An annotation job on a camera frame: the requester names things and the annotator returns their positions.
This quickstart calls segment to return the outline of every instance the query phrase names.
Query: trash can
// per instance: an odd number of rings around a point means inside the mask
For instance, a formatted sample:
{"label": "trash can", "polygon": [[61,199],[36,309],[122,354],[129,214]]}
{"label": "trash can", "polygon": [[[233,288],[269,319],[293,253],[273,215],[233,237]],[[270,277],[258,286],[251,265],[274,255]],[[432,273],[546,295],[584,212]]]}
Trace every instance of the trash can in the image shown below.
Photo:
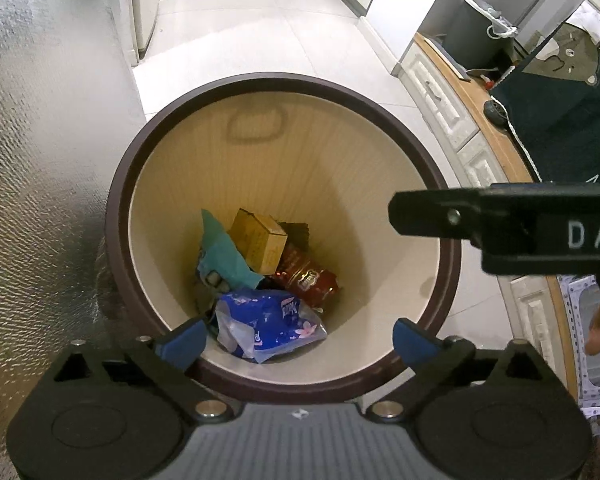
{"label": "trash can", "polygon": [[481,0],[462,0],[442,46],[465,69],[487,66],[518,29]]}
{"label": "trash can", "polygon": [[209,336],[187,374],[239,400],[353,399],[404,370],[398,318],[437,333],[448,314],[459,242],[401,237],[387,215],[397,190],[445,187],[416,137],[365,97],[308,76],[234,76],[169,104],[131,143],[110,188],[107,254],[126,309],[155,336],[198,314],[202,208],[225,228],[239,208],[306,222],[340,285],[327,339],[255,364]]}

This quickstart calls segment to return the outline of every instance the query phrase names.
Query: baseboard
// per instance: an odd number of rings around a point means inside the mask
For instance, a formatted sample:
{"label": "baseboard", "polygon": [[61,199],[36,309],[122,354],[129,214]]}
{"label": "baseboard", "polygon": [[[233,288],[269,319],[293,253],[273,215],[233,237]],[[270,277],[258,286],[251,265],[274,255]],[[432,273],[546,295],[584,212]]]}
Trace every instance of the baseboard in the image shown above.
{"label": "baseboard", "polygon": [[129,66],[138,66],[138,54],[136,54],[135,50],[125,50],[125,58],[126,62],[129,63]]}
{"label": "baseboard", "polygon": [[400,62],[394,53],[389,50],[386,43],[382,40],[376,30],[367,21],[365,16],[360,16],[358,19],[358,28],[362,35],[365,37],[366,42],[371,45],[371,48],[376,53],[376,56],[380,59],[387,72],[391,75],[398,75],[400,72]]}

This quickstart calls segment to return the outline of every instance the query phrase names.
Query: red packaging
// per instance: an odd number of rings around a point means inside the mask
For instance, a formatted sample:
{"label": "red packaging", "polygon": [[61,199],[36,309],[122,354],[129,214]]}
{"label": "red packaging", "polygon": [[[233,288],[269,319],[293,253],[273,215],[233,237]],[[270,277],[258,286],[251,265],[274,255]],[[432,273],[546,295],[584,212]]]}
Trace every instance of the red packaging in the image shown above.
{"label": "red packaging", "polygon": [[282,251],[274,282],[316,308],[338,290],[336,275],[316,264],[295,245],[287,242]]}

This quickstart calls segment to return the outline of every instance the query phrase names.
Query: cardboard box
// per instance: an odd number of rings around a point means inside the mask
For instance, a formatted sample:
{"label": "cardboard box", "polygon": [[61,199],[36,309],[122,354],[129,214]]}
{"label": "cardboard box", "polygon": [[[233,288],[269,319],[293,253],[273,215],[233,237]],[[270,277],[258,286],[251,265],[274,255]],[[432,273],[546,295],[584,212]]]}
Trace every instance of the cardboard box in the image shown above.
{"label": "cardboard box", "polygon": [[240,209],[229,236],[254,272],[264,275],[276,272],[286,233],[271,216]]}

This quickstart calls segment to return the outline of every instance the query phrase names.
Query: brown rim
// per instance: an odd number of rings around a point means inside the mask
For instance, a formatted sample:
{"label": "brown rim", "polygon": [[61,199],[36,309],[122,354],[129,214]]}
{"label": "brown rim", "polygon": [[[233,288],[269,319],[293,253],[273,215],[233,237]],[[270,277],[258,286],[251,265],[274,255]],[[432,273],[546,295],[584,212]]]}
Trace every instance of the brown rim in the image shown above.
{"label": "brown rim", "polygon": [[[165,333],[167,327],[142,293],[129,250],[128,213],[140,171],[158,142],[196,110],[227,97],[267,91],[311,95],[355,111],[393,139],[416,167],[427,189],[447,188],[437,165],[406,126],[375,102],[343,86],[310,76],[265,72],[232,76],[192,90],[164,107],[140,130],[120,161],[107,200],[106,242],[111,270],[132,320],[149,335]],[[433,335],[438,333],[451,309],[460,277],[460,260],[460,242],[440,240],[438,276],[418,321]],[[289,404],[353,399],[382,386],[404,369],[398,355],[391,351],[363,370],[317,384],[263,383],[232,374],[203,359],[198,359],[187,375],[239,400]]]}

